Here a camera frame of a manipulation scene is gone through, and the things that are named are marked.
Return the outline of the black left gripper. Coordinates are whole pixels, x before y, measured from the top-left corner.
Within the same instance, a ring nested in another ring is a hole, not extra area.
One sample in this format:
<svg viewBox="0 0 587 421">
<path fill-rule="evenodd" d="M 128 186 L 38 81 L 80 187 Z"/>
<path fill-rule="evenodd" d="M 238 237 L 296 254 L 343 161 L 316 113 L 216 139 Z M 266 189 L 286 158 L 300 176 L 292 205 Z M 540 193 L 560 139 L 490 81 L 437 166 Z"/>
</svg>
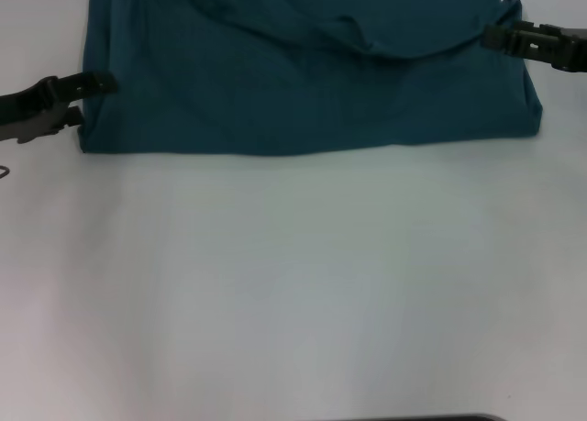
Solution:
<svg viewBox="0 0 587 421">
<path fill-rule="evenodd" d="M 111 72 L 80 72 L 59 79 L 47 77 L 25 91 L 2 95 L 1 140 L 24 144 L 65 127 L 80 127 L 84 124 L 82 109 L 64 102 L 116 92 L 117 81 Z"/>
</svg>

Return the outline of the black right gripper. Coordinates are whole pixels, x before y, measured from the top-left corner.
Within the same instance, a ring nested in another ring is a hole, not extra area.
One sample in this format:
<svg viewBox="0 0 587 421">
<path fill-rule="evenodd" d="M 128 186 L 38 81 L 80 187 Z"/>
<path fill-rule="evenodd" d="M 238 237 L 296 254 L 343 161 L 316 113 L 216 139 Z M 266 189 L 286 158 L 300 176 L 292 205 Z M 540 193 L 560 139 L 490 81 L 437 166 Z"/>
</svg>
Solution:
<svg viewBox="0 0 587 421">
<path fill-rule="evenodd" d="M 519 21 L 511 27 L 488 25 L 484 48 L 526 60 L 548 60 L 559 71 L 586 72 L 586 28 L 536 26 Z M 553 37 L 558 39 L 553 47 Z"/>
</svg>

